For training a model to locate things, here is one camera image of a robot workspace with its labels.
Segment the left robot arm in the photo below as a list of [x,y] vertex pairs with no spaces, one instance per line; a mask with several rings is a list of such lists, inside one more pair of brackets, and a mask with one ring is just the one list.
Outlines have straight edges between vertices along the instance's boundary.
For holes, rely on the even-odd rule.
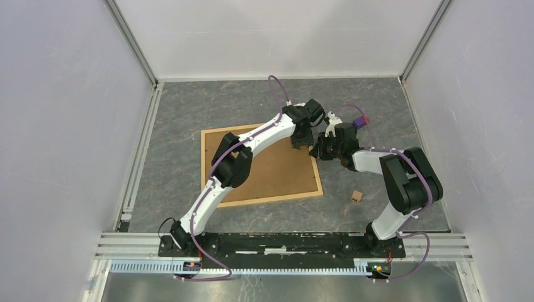
[[171,227],[175,250],[186,257],[196,252],[196,236],[203,233],[222,200],[245,183],[255,156],[285,138],[290,139],[293,148],[311,146],[314,142],[312,124],[320,123],[325,117],[324,108],[310,99],[304,104],[282,107],[275,117],[249,132],[225,134],[213,156],[206,185],[188,212]]

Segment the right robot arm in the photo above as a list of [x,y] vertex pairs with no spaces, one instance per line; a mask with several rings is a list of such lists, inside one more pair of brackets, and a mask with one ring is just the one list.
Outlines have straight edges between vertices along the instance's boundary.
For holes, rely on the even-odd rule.
[[356,134],[351,123],[337,124],[319,134],[309,154],[323,161],[338,159],[350,171],[383,177],[389,202],[368,224],[363,241],[365,252],[379,257],[389,249],[390,239],[402,236],[408,221],[443,197],[443,186],[422,148],[365,148]]

